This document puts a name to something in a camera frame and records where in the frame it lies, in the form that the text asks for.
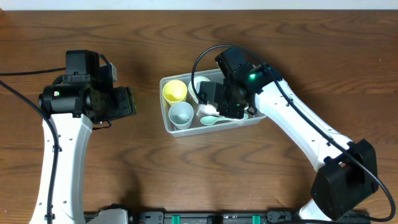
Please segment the yellow plastic cup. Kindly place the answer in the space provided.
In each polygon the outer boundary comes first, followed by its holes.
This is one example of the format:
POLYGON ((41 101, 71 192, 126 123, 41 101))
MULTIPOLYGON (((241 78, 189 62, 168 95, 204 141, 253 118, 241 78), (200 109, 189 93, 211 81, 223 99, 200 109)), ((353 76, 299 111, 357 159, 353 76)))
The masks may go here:
POLYGON ((162 96, 170 106, 186 101, 187 93, 188 88, 186 84, 180 80, 171 80, 162 89, 162 96))

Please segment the clear plastic container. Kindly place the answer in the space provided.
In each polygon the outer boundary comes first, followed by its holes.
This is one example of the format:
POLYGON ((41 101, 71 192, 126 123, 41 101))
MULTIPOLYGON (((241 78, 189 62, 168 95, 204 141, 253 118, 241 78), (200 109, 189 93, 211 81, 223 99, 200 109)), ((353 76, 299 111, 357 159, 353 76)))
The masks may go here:
POLYGON ((162 78, 159 85, 165 129, 175 138, 250 126, 266 118, 262 113, 246 113, 243 119, 223 118, 214 106, 199 105, 189 73, 162 78))

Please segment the mint green plastic spoon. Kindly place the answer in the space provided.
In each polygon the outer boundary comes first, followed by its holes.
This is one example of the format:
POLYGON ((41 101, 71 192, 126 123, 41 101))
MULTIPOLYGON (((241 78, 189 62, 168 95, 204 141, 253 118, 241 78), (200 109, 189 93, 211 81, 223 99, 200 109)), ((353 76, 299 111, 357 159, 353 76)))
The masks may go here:
POLYGON ((238 118, 227 118, 224 116, 204 116, 200 119, 201 124, 211 126, 219 121, 238 121, 238 118))

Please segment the white plastic fork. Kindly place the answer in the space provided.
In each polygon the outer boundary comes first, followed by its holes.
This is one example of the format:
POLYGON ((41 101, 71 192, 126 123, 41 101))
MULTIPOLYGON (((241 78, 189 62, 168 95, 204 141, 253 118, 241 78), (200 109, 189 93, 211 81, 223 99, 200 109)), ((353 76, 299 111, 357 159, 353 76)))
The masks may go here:
POLYGON ((197 116, 219 116, 219 112, 217 112, 216 107, 207 104, 207 105, 198 105, 197 116))

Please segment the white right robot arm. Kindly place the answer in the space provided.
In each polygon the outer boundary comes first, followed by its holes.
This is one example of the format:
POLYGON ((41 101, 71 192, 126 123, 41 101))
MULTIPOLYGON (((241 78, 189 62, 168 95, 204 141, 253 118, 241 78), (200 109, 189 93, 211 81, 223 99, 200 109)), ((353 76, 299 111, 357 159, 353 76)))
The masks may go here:
POLYGON ((215 104, 220 115, 241 119, 262 113, 273 120, 306 155, 317 175, 303 220, 337 221, 376 193, 377 159, 365 139, 353 142, 339 133, 292 91, 271 65, 247 58, 249 50, 225 45, 215 61, 223 82, 192 83, 201 104, 215 104))

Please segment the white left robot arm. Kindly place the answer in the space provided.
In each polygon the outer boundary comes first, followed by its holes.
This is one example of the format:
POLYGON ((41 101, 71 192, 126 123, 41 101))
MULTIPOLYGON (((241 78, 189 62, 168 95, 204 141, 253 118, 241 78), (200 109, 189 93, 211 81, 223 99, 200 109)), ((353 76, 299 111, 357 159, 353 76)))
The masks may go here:
POLYGON ((134 115, 129 87, 115 87, 116 67, 90 50, 66 52, 66 73, 44 88, 44 159, 31 223, 85 223, 85 157, 94 125, 134 115))

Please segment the grey plastic cup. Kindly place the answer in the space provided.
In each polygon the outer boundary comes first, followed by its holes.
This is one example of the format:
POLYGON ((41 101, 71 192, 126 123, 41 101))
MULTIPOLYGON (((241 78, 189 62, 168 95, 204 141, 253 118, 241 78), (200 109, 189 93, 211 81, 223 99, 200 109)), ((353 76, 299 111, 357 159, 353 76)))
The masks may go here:
POLYGON ((169 120, 179 129, 188 129, 193 121, 194 109, 187 102, 178 102, 169 109, 169 120))

